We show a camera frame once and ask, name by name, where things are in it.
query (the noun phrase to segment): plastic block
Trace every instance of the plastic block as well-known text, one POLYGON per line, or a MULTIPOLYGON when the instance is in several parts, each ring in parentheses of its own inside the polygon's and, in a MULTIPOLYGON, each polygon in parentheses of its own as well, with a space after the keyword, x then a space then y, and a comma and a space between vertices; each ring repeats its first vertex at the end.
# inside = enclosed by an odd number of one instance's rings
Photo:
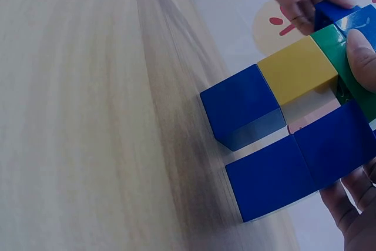
POLYGON ((358 29, 376 50, 376 9, 372 5, 337 21, 335 25, 345 36, 350 29, 358 29))
POLYGON ((310 125, 311 123, 321 119, 322 117, 328 115, 329 113, 333 112, 337 108, 341 107, 341 104, 337 99, 333 99, 329 103, 325 104, 323 107, 318 108, 312 113, 309 113, 307 116, 293 122, 292 124, 288 125, 288 132, 295 133, 298 130, 310 125))
POLYGON ((330 186, 376 156, 376 137, 356 101, 294 136, 317 189, 330 186))
POLYGON ((244 222, 315 192, 293 135, 226 166, 244 222))
POLYGON ((328 0, 324 0, 315 5, 315 31, 319 31, 340 19, 360 10, 359 6, 345 9, 328 0))
POLYGON ((257 65, 200 94, 215 138, 232 151, 286 126, 257 65))
POLYGON ((337 87, 337 71, 310 36, 260 61, 258 67, 287 123, 324 106, 330 101, 328 90, 335 92, 337 87))
POLYGON ((376 119, 376 94, 364 89, 351 72, 346 55, 344 35, 334 25, 330 25, 312 34, 312 38, 324 51, 340 76, 336 94, 340 103, 343 105, 354 98, 368 122, 376 119))

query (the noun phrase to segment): yellow block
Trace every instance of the yellow block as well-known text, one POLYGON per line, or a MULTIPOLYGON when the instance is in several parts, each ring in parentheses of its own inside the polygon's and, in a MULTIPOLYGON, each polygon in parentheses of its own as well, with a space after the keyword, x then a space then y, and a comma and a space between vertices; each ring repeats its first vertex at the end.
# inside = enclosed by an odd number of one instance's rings
POLYGON ((260 61, 258 67, 280 106, 337 84, 337 71, 310 36, 260 61))

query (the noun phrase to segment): green block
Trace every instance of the green block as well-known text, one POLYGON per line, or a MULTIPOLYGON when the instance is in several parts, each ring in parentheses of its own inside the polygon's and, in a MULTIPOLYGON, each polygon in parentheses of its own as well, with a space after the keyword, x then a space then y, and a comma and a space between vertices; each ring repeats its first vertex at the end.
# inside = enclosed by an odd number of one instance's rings
POLYGON ((364 89, 351 72, 346 54, 346 38, 343 34, 334 25, 330 25, 312 34, 312 38, 340 76, 336 94, 338 101, 343 105, 354 98, 369 122, 376 119, 376 94, 364 89))

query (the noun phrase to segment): blue block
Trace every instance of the blue block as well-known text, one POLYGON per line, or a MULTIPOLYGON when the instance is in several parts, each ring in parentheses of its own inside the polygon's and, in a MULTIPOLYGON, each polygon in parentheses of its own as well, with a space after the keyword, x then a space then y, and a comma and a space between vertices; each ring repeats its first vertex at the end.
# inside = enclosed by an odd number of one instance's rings
POLYGON ((328 0, 324 0, 315 5, 315 31, 319 31, 346 16, 360 10, 359 6, 345 9, 328 0))
POLYGON ((337 21, 335 25, 344 36, 347 36, 350 29, 358 29, 376 50, 376 9, 372 5, 337 21))
POLYGON ((200 94, 215 138, 232 151, 286 126, 257 65, 200 94))
POLYGON ((244 222, 316 191, 293 135, 226 166, 244 222))
POLYGON ((294 136, 317 189, 330 186, 376 156, 376 137, 356 101, 294 136))

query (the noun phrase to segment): table surface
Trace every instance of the table surface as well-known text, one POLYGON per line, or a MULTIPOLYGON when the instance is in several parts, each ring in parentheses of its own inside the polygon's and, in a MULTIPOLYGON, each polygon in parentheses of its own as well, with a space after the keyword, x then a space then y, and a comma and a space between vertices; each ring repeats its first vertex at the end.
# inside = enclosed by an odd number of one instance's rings
POLYGON ((228 73, 190 0, 0 8, 2 251, 298 250, 285 211, 241 224, 198 97, 228 73))

